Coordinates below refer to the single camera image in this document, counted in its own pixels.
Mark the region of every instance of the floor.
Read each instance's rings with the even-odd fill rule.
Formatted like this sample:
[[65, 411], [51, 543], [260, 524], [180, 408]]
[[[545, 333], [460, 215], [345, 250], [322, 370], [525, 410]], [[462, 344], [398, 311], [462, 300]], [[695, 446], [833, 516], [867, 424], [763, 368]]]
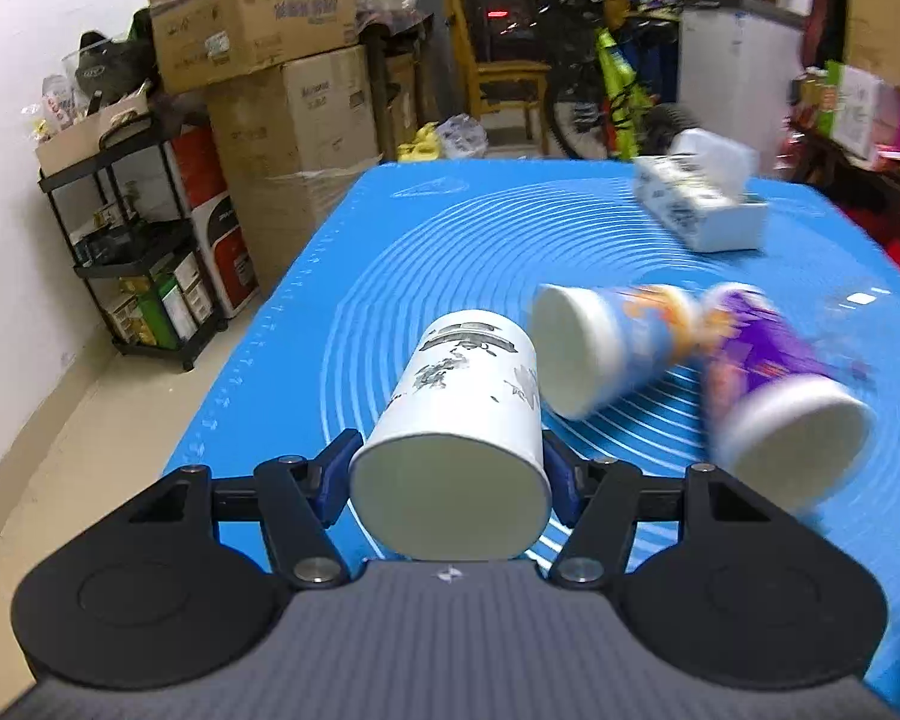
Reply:
[[[488, 158], [538, 156], [519, 111], [503, 111], [484, 124]], [[554, 153], [559, 149], [551, 142]], [[190, 373], [146, 358], [115, 358], [50, 447], [0, 535], [0, 709], [32, 683], [10, 629], [15, 587], [46, 555], [159, 476], [259, 306], [251, 303], [216, 336]], [[115, 435], [124, 439], [114, 442]]]

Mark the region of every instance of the tipped over cup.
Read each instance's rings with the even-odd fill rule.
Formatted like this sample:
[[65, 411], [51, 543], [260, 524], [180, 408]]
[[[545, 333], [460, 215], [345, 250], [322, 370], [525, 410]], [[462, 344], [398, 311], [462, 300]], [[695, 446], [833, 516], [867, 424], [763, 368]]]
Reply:
[[350, 463], [358, 517], [420, 560], [501, 560], [550, 517], [536, 355], [506, 317], [470, 310], [431, 324]]
[[693, 296], [669, 284], [544, 284], [530, 308], [540, 394], [560, 416], [583, 419], [686, 359], [697, 323]]
[[701, 304], [713, 461], [781, 509], [807, 509], [854, 468], [871, 410], [758, 288], [717, 285]]

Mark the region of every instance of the purple paper cup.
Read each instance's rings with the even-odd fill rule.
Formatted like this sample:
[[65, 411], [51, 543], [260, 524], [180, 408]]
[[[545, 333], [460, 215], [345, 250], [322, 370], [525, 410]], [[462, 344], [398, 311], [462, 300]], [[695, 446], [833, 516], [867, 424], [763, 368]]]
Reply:
[[808, 508], [851, 471], [871, 411], [758, 288], [720, 284], [701, 303], [703, 413], [714, 463], [781, 509]]

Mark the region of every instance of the blue silicone mat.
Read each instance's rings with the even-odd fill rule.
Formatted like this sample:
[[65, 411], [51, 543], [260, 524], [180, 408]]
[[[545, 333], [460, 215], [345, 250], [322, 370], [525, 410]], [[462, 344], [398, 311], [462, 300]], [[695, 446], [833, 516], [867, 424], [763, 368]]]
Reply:
[[[484, 308], [525, 325], [540, 282], [663, 282], [697, 292], [727, 280], [755, 284], [800, 333], [845, 338], [848, 330], [863, 351], [869, 376], [854, 391], [875, 411], [874, 433], [859, 472], [813, 524], [888, 596], [890, 627], [868, 682], [900, 709], [900, 273], [823, 197], [766, 180], [749, 187], [770, 202], [764, 250], [693, 255], [635, 203], [631, 177], [627, 165], [556, 160], [367, 172], [261, 308], [168, 469], [205, 463], [217, 476], [242, 475], [277, 455], [313, 456], [346, 427], [367, 435], [433, 319]], [[847, 295], [855, 301], [828, 313]], [[594, 418], [545, 422], [583, 456], [680, 474], [706, 456], [699, 400], [696, 368], [679, 365]], [[668, 524], [641, 525], [631, 567], [676, 534]], [[395, 557], [351, 509], [331, 536], [351, 565]], [[552, 519], [530, 557], [549, 565], [566, 536]], [[224, 525], [221, 537], [266, 564], [255, 526]]]

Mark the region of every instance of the white tissue box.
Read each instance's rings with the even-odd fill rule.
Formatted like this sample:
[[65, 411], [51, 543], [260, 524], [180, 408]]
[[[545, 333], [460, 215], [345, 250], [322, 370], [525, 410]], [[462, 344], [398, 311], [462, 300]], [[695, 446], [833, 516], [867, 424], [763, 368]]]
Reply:
[[760, 248], [767, 204], [753, 194], [730, 197], [707, 180], [693, 155], [636, 157], [634, 194], [689, 250]]

